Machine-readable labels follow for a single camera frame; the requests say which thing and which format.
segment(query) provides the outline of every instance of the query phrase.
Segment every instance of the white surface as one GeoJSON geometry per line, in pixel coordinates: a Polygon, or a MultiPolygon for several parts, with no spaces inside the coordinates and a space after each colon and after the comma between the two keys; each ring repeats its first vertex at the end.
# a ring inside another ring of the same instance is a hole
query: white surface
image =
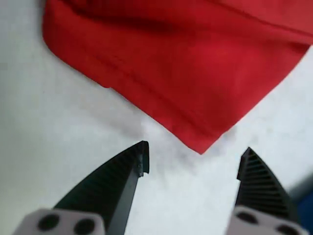
{"type": "Polygon", "coordinates": [[[291,188],[313,172],[313,51],[202,156],[119,94],[52,55],[41,38],[38,0],[0,7],[0,232],[52,207],[118,152],[150,143],[127,235],[221,235],[251,146],[291,188]]]}

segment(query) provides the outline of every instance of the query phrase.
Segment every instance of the red fabric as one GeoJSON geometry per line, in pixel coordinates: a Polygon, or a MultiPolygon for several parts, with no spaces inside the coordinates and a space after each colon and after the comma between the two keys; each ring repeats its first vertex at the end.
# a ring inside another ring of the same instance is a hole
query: red fabric
{"type": "Polygon", "coordinates": [[[311,0],[47,0],[43,36],[203,153],[313,43],[311,0]]]}

